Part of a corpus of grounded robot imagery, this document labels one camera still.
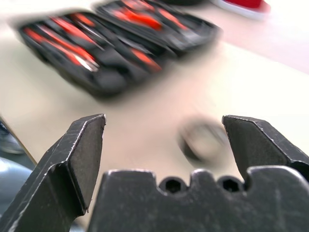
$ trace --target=table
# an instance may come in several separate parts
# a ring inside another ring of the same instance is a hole
[[[219,42],[171,64],[147,85],[102,102],[67,83],[1,27],[0,114],[36,162],[72,121],[97,113],[107,117],[97,183],[108,169],[129,168],[153,170],[158,182],[175,175],[188,183],[194,167],[181,153],[177,135],[192,116],[217,122],[225,114],[265,119],[309,154],[305,73]],[[210,167],[214,176],[241,178],[231,152],[226,156],[221,168]],[[81,219],[85,226],[89,217]]]

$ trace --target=tool kit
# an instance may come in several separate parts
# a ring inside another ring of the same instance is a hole
[[[35,55],[63,78],[93,95],[113,95],[160,72],[175,53],[214,39],[215,25],[159,6],[115,1],[95,6],[98,15],[66,12],[15,28]]]

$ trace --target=black tool case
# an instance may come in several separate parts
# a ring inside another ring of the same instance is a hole
[[[174,7],[157,1],[144,0],[145,3],[149,4],[153,9],[156,9],[156,11],[164,10],[173,15],[173,17],[182,23],[186,29],[183,31],[179,30],[178,33],[170,27],[156,30],[140,23],[132,23],[132,21],[130,22],[118,18],[113,14],[114,12],[124,8],[130,9],[130,7],[124,2],[125,1],[122,0],[116,0],[106,4],[96,4],[93,6],[93,10],[101,18],[110,21],[115,25],[119,25],[120,27],[129,29],[133,33],[143,35],[145,39],[156,38],[157,41],[160,41],[171,48],[179,57],[201,46],[209,45],[217,38],[219,28],[213,23],[191,14],[181,12]],[[140,13],[155,18],[161,24],[168,23],[168,20],[166,22],[166,18],[164,18],[165,21],[162,21],[163,18],[154,14],[154,10],[152,9],[141,10]]]
[[[66,14],[58,14],[57,17],[70,21],[72,14],[82,13],[90,17],[95,17],[111,32],[121,36],[122,39],[133,43],[140,44],[143,48],[150,51],[149,55],[155,61],[160,69],[163,69],[169,61],[175,59],[175,54],[157,39],[145,39],[137,33],[117,24],[113,24],[102,19],[91,12],[70,12]],[[88,53],[90,53],[99,65],[96,72],[91,72],[82,66],[77,66],[69,60],[61,51],[53,49],[49,44],[40,44],[25,33],[26,28],[31,28],[37,24],[44,24],[50,17],[42,17],[40,19],[29,20],[27,23],[15,23],[23,42],[33,53],[43,62],[53,66],[59,74],[65,79],[74,82],[93,95],[113,95],[123,92],[128,87],[143,82],[152,77],[152,74],[160,70],[146,70],[143,67],[128,62],[114,50],[113,46],[104,47],[104,51],[95,45],[77,43]]]

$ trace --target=black metal jaw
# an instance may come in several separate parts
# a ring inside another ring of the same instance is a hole
[[[90,203],[104,124],[98,115],[71,125],[1,218],[1,232],[69,231]],[[109,171],[88,231],[307,231],[309,158],[263,120],[224,116],[223,124],[245,183],[196,170],[190,186],[176,177],[157,186],[150,171]]]

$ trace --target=beige tabletop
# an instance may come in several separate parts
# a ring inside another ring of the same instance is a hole
[[[309,76],[291,67],[220,41],[114,101],[98,101],[42,64],[4,23],[1,28],[0,115],[37,162],[72,121],[98,113],[106,114],[107,125],[97,183],[104,171],[123,168],[188,183],[194,167],[177,135],[196,115],[217,122],[226,114],[265,119],[309,154]],[[240,177],[231,153],[226,157],[209,169],[215,177]],[[85,225],[88,219],[82,218]]]

